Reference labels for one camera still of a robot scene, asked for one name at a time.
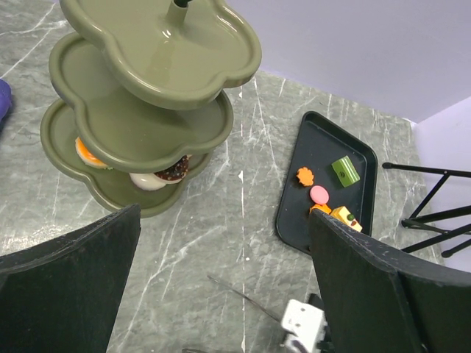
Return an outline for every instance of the black metal rack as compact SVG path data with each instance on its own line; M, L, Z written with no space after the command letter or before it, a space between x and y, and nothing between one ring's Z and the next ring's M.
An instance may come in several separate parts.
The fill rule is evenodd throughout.
M428 215L421 215L419 213L423 210L423 208L428 204L428 202L432 199L432 197L437 193L437 191L443 186L444 183L450 177L462 177L462 178L471 178L471 172L469 171L454 171L451 169L439 169L439 168L427 168L427 167L418 167L415 165L402 165L402 164L394 164L394 163L383 163L383 168L385 169L399 169L402 171L418 171L421 173L429 173L429 174L438 174L442 175L442 178L435 184L432 188L430 193L423 199L420 205L416 208L416 210L411 214L409 218L405 218L401 221L401 224L405 228L411 229L421 229L421 230L428 230L432 232L437 232L439 235L432 237L430 239L421 241L417 244L408 246L402 249L404 252L411 253L415 252L420 249L424 249L427 246L432 246L437 243L441 243L444 240L448 240L459 235L471 235L471 224L467 224L465 226L459 227L457 229L446 230L441 229L438 227L434 227L429 225L428 223L435 222L435 221L442 221L444 219L450 218L457 218L462 217L463 215L471 215L471 205L465 207L458 207L452 210L446 210L436 213L430 213ZM450 257L456 252L459 252L462 249L471 246L471 239L464 241L463 243L451 248L449 250L445 250L442 252L443 257Z

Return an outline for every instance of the olive green tray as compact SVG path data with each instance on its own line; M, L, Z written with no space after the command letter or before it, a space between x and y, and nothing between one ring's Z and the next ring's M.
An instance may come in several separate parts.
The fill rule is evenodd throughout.
M117 80L158 107L189 110L248 82L261 64L250 25L223 0L61 0Z
M99 50L77 33L55 45L49 70L55 90L74 108L83 143L120 171L153 173L185 154L208 153L233 127L233 109L224 92L195 110L150 105L123 88Z
M43 149L51 163L64 174L84 182L95 200L104 208L115 211L128 204L140 204L141 215L151 217L170 208L182 195L188 180L201 173L210 161L210 154L193 156L187 177L177 184L157 191L136 187L129 174L117 170L91 168L75 151L77 131L74 111L57 100L46 111L40 126Z

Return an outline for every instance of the green block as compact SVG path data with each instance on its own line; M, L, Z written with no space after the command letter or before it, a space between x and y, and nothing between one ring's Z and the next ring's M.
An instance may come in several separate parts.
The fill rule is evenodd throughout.
M337 177L344 188L351 186L351 184L355 184L360 180L360 176L348 156L332 163L332 168L336 172Z

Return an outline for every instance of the gray marble surface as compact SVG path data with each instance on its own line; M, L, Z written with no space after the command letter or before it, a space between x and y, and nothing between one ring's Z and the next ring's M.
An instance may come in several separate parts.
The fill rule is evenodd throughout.
M107 214L86 187L46 159L39 126L57 98L52 46L71 31L47 0L0 2L0 76L13 113L0 127L0 254L24 249ZM228 90L235 125L210 166L168 212L142 220L142 234L109 352L284 352L278 324L224 279L278 314L318 292L311 259L274 234L273 220L302 114L316 110L368 143L379 162L417 164L409 122L260 72ZM373 233L403 247L426 234L398 226L425 194L417 174L378 171ZM433 248L418 255L437 261Z

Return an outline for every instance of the orange flower-shaped toy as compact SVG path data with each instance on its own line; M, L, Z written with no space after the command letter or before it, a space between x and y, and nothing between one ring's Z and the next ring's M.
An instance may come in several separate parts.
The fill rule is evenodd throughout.
M314 185L314 174L308 168L299 168L296 176L303 186Z

